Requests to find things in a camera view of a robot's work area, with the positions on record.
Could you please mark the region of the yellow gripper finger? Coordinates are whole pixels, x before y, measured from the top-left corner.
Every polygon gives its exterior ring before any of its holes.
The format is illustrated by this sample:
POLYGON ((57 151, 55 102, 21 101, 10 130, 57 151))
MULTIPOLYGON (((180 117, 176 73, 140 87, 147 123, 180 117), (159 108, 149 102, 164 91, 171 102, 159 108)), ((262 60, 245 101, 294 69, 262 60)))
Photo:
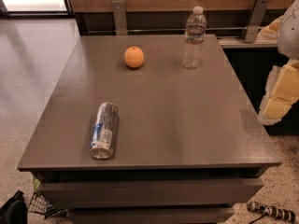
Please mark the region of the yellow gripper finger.
POLYGON ((278 39, 278 30, 279 25, 282 20, 282 17, 278 17, 273 20, 269 25, 265 26, 257 35, 259 40, 277 40, 278 39))
POLYGON ((289 59, 282 67, 274 65, 265 85, 258 120, 262 125, 274 125, 299 100, 299 61, 289 59))

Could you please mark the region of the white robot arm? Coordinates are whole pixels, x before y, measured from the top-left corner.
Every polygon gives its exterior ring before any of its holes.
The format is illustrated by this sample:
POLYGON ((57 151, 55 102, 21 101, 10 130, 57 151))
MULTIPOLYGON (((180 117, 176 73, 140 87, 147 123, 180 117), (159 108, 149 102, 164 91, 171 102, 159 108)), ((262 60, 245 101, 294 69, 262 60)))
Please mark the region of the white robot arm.
POLYGON ((277 41, 278 52, 289 58, 282 67, 273 66, 260 104, 259 121, 263 125, 274 125, 299 100, 299 0, 295 0, 283 16, 264 27, 258 37, 277 41))

